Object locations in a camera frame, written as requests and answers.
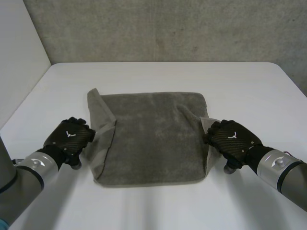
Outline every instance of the white table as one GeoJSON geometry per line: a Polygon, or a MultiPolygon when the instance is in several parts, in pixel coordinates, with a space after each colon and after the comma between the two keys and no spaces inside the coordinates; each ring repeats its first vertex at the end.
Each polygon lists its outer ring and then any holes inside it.
{"type": "MultiPolygon", "coordinates": [[[[1,136],[12,158],[42,147],[58,123],[90,120],[86,94],[200,92],[209,116],[233,119],[267,146],[307,161],[307,98],[272,63],[66,63],[52,66],[1,136]]],[[[197,184],[104,188],[89,167],[64,165],[55,183],[12,230],[306,229],[307,213],[248,167],[223,173],[225,160],[197,184]]]]}

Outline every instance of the black robotic glove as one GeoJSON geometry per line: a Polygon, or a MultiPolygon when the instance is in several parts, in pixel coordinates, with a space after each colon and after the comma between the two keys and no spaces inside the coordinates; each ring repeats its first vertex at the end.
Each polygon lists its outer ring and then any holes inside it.
{"type": "Polygon", "coordinates": [[[79,155],[88,142],[93,141],[95,134],[96,132],[86,125],[85,120],[71,117],[59,124],[46,139],[44,147],[38,151],[50,155],[59,169],[63,163],[73,169],[79,169],[79,155]]]}
{"type": "Polygon", "coordinates": [[[234,170],[247,164],[247,154],[252,147],[262,146],[260,139],[247,128],[226,120],[214,122],[205,135],[205,141],[219,150],[228,160],[226,166],[234,170]]]}

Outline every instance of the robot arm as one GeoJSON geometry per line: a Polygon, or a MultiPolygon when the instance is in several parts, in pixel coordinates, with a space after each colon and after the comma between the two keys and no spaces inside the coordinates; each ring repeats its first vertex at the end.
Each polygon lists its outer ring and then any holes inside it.
{"type": "Polygon", "coordinates": [[[0,138],[0,230],[7,229],[57,175],[63,163],[79,169],[79,155],[95,131],[82,119],[64,120],[44,147],[16,167],[0,138]]]}
{"type": "Polygon", "coordinates": [[[234,121],[215,122],[205,139],[228,159],[225,173],[248,165],[258,177],[307,211],[306,163],[263,146],[256,135],[234,121]]]}

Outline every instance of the concrete wall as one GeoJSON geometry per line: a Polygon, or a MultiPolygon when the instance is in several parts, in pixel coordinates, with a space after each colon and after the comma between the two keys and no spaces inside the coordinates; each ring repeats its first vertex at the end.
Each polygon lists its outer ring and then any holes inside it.
{"type": "Polygon", "coordinates": [[[0,128],[50,67],[22,0],[0,1],[0,128]]]}
{"type": "Polygon", "coordinates": [[[307,94],[306,0],[24,0],[51,60],[268,61],[307,94]]]}

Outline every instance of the microfiber cloth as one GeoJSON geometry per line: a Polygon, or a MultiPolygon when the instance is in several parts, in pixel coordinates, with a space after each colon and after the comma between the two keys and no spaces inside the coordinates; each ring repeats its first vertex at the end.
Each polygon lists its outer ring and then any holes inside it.
{"type": "Polygon", "coordinates": [[[184,184],[206,177],[220,154],[203,141],[211,124],[193,92],[88,92],[93,143],[84,150],[104,186],[184,184]]]}

